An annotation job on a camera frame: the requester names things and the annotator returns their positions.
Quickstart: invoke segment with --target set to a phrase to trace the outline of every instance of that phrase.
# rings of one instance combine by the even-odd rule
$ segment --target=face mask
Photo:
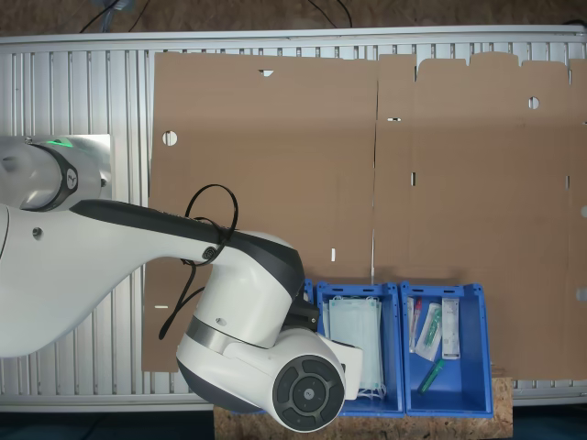
[[[359,395],[370,398],[385,395],[380,340],[381,309],[381,303],[372,297],[335,297],[328,304],[330,339],[363,350]]]

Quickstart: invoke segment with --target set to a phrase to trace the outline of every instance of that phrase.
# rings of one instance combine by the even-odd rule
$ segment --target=cardboard sheet
[[[238,228],[291,243],[306,277],[370,282],[376,63],[163,53],[155,72],[150,207],[183,215],[198,189],[224,184],[238,198]],[[175,145],[163,143],[168,130]],[[228,226],[232,203],[211,189],[192,215]],[[190,292],[208,274],[198,270]],[[196,301],[163,341],[158,333],[188,276],[179,260],[147,266],[146,371],[177,371]]]
[[[562,63],[496,52],[415,64],[380,60],[376,281],[479,282],[493,363],[587,378],[587,64],[571,85]]]

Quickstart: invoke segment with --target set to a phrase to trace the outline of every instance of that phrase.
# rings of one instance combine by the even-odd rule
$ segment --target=green pen
[[[428,391],[428,388],[430,388],[430,385],[432,385],[432,382],[434,382],[434,379],[437,378],[438,373],[442,370],[443,367],[444,359],[440,359],[436,364],[434,364],[430,372],[426,375],[426,378],[420,384],[420,388],[418,389],[420,394],[424,394],[426,391]]]
[[[434,312],[434,317],[432,318],[432,322],[428,327],[428,333],[426,333],[426,339],[424,340],[425,346],[429,347],[430,345],[432,345],[432,342],[434,341],[434,336],[436,335],[438,330],[438,323],[440,322],[440,319],[442,319],[442,309],[438,307]]]

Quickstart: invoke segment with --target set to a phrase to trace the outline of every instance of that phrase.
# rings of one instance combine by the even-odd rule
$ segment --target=cable
[[[44,34],[48,34],[48,33],[53,33],[53,32],[58,32],[61,28],[63,28],[65,25],[69,24],[72,19],[78,15],[78,13],[82,10],[82,8],[85,6],[87,0],[83,0],[80,5],[78,6],[78,8],[75,10],[75,12],[73,14],[70,15],[70,17],[66,20],[64,20],[62,23],[60,23],[59,25],[52,27],[51,29],[47,29],[47,30],[43,30]]]
[[[330,18],[328,18],[327,13],[324,12],[322,9],[320,9],[316,3],[314,3],[312,0],[308,0],[308,2],[310,3],[310,5],[312,5],[313,7],[315,7],[318,11],[320,11],[322,13],[322,15],[326,18],[326,20],[328,20],[328,23],[330,23],[335,28],[338,28],[338,26],[335,25]]]
[[[132,25],[132,27],[128,30],[128,32],[132,32],[132,29],[135,28],[135,26],[138,24],[138,22],[140,21],[140,18],[143,17],[143,14],[145,13],[145,9],[147,9],[147,6],[149,5],[150,0],[147,0],[147,3],[145,3],[145,5],[143,6],[143,10],[140,11],[140,14],[138,14],[137,17],[137,21],[135,21],[135,24]]]
[[[173,309],[172,314],[170,314],[169,318],[167,318],[167,321],[165,321],[165,323],[161,327],[161,330],[159,331],[159,340],[162,340],[165,337],[165,335],[167,334],[167,331],[169,330],[169,327],[172,326],[173,320],[175,319],[175,316],[177,316],[177,313],[180,310],[182,310],[182,308],[188,302],[190,302],[190,300],[195,295],[197,295],[198,293],[200,293],[201,291],[204,290],[204,287],[201,287],[197,291],[193,292],[190,296],[188,296],[187,298],[185,298],[185,294],[190,290],[190,287],[192,286],[192,282],[194,282],[196,269],[199,268],[200,266],[205,266],[207,264],[212,263],[220,255],[220,253],[224,249],[224,247],[227,244],[227,242],[230,241],[230,238],[232,237],[232,234],[237,229],[237,222],[238,222],[238,202],[237,202],[237,197],[235,197],[235,194],[232,191],[230,191],[226,186],[219,185],[217,183],[212,183],[210,185],[206,185],[204,188],[201,188],[196,194],[194,194],[194,197],[192,197],[192,200],[187,205],[187,209],[185,210],[185,216],[186,217],[189,217],[190,216],[190,212],[192,211],[192,206],[194,206],[195,199],[197,199],[198,196],[201,193],[203,193],[205,190],[207,190],[208,188],[212,188],[214,186],[217,186],[219,188],[223,188],[224,190],[226,190],[228,192],[228,194],[230,195],[230,198],[232,199],[232,204],[234,206],[234,214],[232,215],[232,223],[231,223],[230,228],[228,229],[228,231],[226,231],[226,233],[225,233],[224,228],[222,226],[218,225],[216,222],[210,220],[209,218],[196,217],[194,219],[194,220],[197,220],[197,221],[200,221],[200,222],[201,221],[206,221],[206,222],[208,222],[208,223],[210,223],[212,225],[212,227],[218,233],[218,238],[219,238],[218,247],[216,248],[216,251],[214,252],[214,254],[212,254],[206,261],[204,261],[202,263],[196,264],[193,261],[191,261],[190,259],[183,259],[182,258],[182,263],[185,264],[185,265],[187,265],[187,266],[190,266],[192,268],[192,272],[190,273],[190,278],[185,283],[185,287],[183,287],[182,294],[180,295],[180,298],[177,300],[177,304],[175,304],[175,308]]]
[[[80,30],[80,34],[83,34],[83,32],[89,28],[94,22],[95,20],[97,20],[98,18],[100,18],[102,15],[104,15],[106,12],[108,12],[110,9],[112,9],[114,6],[116,6],[116,4],[119,2],[120,0],[114,0],[114,2],[112,2],[109,6],[105,7],[104,10],[98,14],[97,16],[95,16],[94,18],[92,18],[87,25],[85,25],[84,27],[82,27],[82,30]]]
[[[342,6],[342,8],[345,10],[345,12],[347,13],[347,17],[349,18],[349,27],[352,28],[352,18],[350,16],[350,12],[347,9],[347,7],[345,6],[344,3],[342,3],[340,0],[337,0],[338,4]]]

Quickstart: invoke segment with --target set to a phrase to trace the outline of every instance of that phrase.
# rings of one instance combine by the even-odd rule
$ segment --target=blue storage crate
[[[395,284],[379,285],[340,285],[319,282],[316,285],[316,302],[320,309],[318,333],[324,334],[322,304],[335,296],[368,297],[376,296],[382,302],[382,361],[383,381],[387,394],[383,399],[359,397],[355,401],[345,401],[340,415],[369,417],[403,417],[404,386],[402,379],[402,352],[398,293]]]
[[[402,337],[404,351],[405,409],[408,415],[444,417],[493,417],[493,392],[489,337],[482,286],[430,287],[400,285],[402,299]],[[444,368],[424,395],[420,384],[433,362],[409,352],[407,297],[422,298],[422,312],[415,333],[417,342],[430,303],[442,298],[459,299],[460,359],[445,360]],[[442,358],[442,343],[435,362]]]

